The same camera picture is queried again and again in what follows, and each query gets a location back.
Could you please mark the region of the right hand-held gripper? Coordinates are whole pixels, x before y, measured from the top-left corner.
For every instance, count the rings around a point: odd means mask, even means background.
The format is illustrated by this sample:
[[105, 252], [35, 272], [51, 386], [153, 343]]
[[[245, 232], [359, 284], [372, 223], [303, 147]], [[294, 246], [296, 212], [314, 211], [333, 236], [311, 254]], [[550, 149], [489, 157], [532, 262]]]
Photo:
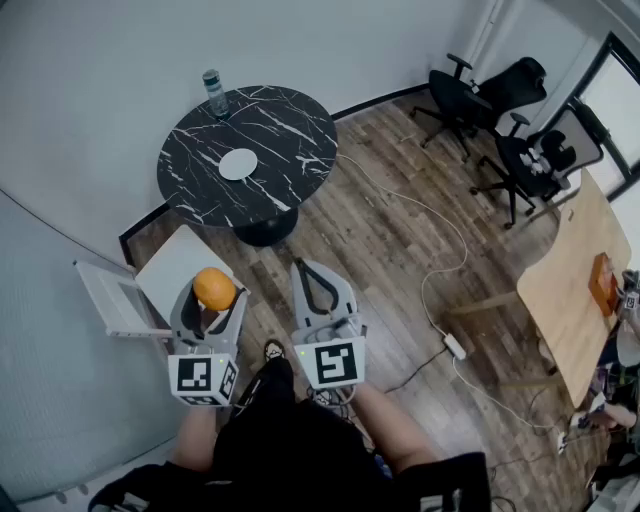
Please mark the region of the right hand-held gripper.
[[[321, 391], [362, 383], [366, 327], [359, 319], [341, 319], [357, 312], [350, 283], [327, 266], [302, 258], [292, 264], [290, 277], [296, 322], [302, 328], [292, 334], [292, 341], [311, 387]], [[311, 282], [329, 292], [329, 307], [315, 303]], [[340, 320], [311, 327], [325, 318]]]

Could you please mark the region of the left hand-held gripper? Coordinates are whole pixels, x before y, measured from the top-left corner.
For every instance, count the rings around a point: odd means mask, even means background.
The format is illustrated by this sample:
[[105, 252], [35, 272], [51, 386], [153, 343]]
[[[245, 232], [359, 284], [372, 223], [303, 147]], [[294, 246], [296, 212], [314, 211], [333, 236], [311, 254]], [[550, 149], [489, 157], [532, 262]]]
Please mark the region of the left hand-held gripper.
[[170, 315], [176, 348], [168, 356], [170, 391], [176, 399], [194, 407], [231, 405], [239, 377], [236, 358], [247, 299], [248, 291], [241, 289], [227, 315], [207, 332], [206, 344], [193, 279], [179, 293]]

